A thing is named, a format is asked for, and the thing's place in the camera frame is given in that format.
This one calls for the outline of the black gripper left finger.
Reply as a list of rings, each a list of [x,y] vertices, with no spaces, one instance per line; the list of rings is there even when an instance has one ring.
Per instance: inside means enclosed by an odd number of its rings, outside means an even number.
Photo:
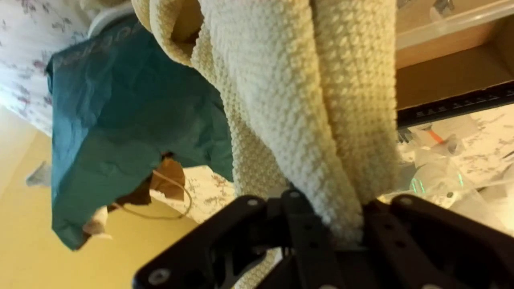
[[[344,289],[340,261],[323,221],[298,189],[282,195],[303,289]]]

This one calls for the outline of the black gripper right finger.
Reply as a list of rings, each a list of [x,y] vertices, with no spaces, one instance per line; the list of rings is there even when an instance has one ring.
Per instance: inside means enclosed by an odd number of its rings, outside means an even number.
[[[401,194],[364,206],[367,240],[401,289],[514,289],[514,237]]]

